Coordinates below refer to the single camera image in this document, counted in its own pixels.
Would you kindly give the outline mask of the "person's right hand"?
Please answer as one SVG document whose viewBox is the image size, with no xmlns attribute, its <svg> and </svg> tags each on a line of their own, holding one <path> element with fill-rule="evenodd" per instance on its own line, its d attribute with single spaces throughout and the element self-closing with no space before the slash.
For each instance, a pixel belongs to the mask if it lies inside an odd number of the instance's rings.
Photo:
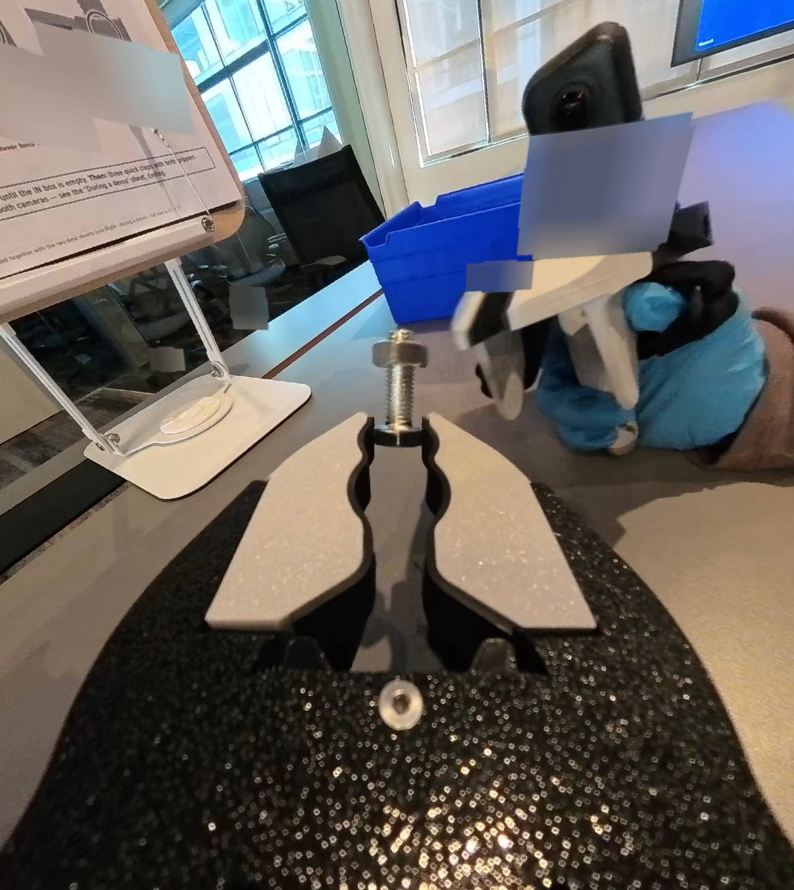
<svg viewBox="0 0 794 890">
<path fill-rule="evenodd" d="M 579 381 L 559 329 L 547 340 L 536 386 L 536 406 L 559 438 L 576 451 L 618 451 L 635 443 L 664 451 L 695 451 L 725 444 L 743 426 L 768 377 L 766 346 L 752 313 L 734 286 L 709 299 L 656 282 L 629 286 L 622 295 L 629 327 L 643 340 L 692 319 L 702 298 L 699 326 L 683 343 L 637 362 L 639 397 L 624 408 L 610 393 Z"/>
</svg>

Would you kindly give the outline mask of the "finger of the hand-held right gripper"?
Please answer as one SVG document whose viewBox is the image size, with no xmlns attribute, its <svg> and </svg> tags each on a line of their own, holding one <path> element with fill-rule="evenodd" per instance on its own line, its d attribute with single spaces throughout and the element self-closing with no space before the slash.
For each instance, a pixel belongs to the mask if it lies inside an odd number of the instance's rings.
<svg viewBox="0 0 794 890">
<path fill-rule="evenodd" d="M 651 252 L 500 261 L 471 265 L 468 289 L 451 320 L 459 350 L 504 331 L 520 331 L 611 296 L 644 278 Z"/>
<path fill-rule="evenodd" d="M 544 328 L 502 331 L 473 347 L 481 389 L 502 418 L 514 420 L 520 415 L 544 351 Z"/>
</svg>

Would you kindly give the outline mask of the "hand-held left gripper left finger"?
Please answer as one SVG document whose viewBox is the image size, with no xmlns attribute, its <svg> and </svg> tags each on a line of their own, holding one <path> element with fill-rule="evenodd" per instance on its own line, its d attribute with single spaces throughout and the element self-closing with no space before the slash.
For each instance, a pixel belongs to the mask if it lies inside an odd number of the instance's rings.
<svg viewBox="0 0 794 890">
<path fill-rule="evenodd" d="M 367 575 L 373 429 L 353 414 L 270 474 L 205 614 L 210 628 L 289 629 Z"/>
</svg>

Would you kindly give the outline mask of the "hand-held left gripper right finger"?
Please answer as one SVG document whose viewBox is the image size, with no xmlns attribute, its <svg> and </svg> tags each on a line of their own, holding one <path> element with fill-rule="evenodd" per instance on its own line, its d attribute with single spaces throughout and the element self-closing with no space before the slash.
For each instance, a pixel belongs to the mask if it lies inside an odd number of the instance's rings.
<svg viewBox="0 0 794 890">
<path fill-rule="evenodd" d="M 424 421 L 426 569 L 436 589 L 507 633 L 591 633 L 596 618 L 529 478 L 432 413 Z"/>
</svg>

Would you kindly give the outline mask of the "white framed window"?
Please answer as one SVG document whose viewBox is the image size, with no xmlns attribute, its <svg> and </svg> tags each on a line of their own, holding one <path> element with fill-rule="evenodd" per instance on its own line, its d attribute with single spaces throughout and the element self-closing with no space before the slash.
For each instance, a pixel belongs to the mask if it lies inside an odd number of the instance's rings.
<svg viewBox="0 0 794 890">
<path fill-rule="evenodd" d="M 504 142 L 525 126 L 521 100 L 532 75 L 595 25 L 630 38 L 642 93 L 695 71 L 672 65 L 679 2 L 396 2 L 425 164 Z"/>
</svg>

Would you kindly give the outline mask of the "steel hex bolt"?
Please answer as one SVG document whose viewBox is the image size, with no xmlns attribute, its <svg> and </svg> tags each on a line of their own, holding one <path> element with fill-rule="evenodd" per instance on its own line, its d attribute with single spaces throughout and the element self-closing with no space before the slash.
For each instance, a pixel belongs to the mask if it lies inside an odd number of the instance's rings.
<svg viewBox="0 0 794 890">
<path fill-rule="evenodd" d="M 386 340 L 414 340 L 407 328 L 396 328 Z M 414 379 L 417 368 L 396 366 L 385 373 L 385 413 L 382 423 L 374 429 L 376 446 L 413 448 L 421 444 L 423 430 L 414 422 Z"/>
</svg>

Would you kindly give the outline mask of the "instruction sheet on wooden stand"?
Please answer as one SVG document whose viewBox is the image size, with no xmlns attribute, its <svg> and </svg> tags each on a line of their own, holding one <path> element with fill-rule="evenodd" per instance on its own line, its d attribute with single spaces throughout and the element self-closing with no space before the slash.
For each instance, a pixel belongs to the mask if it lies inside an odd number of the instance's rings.
<svg viewBox="0 0 794 890">
<path fill-rule="evenodd" d="M 199 217 L 0 279 L 0 337 L 79 425 L 90 441 L 85 456 L 162 500 L 180 499 L 203 488 L 311 396 L 305 384 L 258 379 L 229 370 L 183 271 L 182 256 L 229 238 L 243 222 L 245 193 L 236 172 L 235 176 L 242 199 L 234 206 L 203 211 Z M 161 264 L 200 336 L 210 369 L 204 376 L 178 384 L 110 432 L 99 432 L 29 354 L 10 323 Z"/>
</svg>

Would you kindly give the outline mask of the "black computer monitor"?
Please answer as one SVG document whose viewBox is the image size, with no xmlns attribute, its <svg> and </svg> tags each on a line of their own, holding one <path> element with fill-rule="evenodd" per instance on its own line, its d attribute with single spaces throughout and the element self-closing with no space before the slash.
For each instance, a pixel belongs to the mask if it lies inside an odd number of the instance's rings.
<svg viewBox="0 0 794 890">
<path fill-rule="evenodd" d="M 794 1 L 680 1 L 671 65 L 703 59 L 794 31 Z"/>
</svg>

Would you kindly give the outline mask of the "black office chair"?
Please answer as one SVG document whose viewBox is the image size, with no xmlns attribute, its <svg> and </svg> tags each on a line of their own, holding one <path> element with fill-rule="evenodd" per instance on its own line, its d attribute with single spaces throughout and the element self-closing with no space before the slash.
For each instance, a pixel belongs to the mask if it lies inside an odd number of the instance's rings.
<svg viewBox="0 0 794 890">
<path fill-rule="evenodd" d="M 351 146 L 258 181 L 301 266 L 368 261 L 363 239 L 385 219 Z"/>
</svg>

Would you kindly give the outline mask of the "paned window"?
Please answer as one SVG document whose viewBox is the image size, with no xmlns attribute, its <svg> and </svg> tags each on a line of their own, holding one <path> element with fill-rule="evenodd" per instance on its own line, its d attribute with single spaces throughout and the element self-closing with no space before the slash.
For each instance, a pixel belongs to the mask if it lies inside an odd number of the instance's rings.
<svg viewBox="0 0 794 890">
<path fill-rule="evenodd" d="M 243 183 L 343 144 L 305 2 L 161 6 Z"/>
</svg>

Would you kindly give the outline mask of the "printed instruction sheet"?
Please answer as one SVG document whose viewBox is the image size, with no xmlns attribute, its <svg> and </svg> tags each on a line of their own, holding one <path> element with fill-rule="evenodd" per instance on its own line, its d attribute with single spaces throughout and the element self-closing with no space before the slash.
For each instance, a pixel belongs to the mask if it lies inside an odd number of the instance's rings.
<svg viewBox="0 0 794 890">
<path fill-rule="evenodd" d="M 241 199 L 155 2 L 0 2 L 0 279 Z"/>
</svg>

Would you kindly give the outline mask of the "steel hex nut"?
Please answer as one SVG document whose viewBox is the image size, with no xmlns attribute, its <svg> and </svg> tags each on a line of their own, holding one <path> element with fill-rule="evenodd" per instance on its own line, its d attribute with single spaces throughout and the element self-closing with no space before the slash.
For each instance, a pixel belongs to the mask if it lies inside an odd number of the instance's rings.
<svg viewBox="0 0 794 890">
<path fill-rule="evenodd" d="M 381 369 L 396 366 L 423 369 L 428 365 L 428 350 L 414 340 L 381 340 L 373 345 L 372 362 Z"/>
</svg>

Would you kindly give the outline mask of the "blue plastic bin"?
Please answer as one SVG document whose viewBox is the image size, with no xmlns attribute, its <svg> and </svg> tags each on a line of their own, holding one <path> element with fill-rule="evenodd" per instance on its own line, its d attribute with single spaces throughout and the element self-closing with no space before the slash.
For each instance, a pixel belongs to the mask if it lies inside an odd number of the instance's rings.
<svg viewBox="0 0 794 890">
<path fill-rule="evenodd" d="M 519 173 L 414 202 L 360 238 L 399 326 L 450 318 L 469 263 L 530 260 L 517 251 L 522 184 Z"/>
</svg>

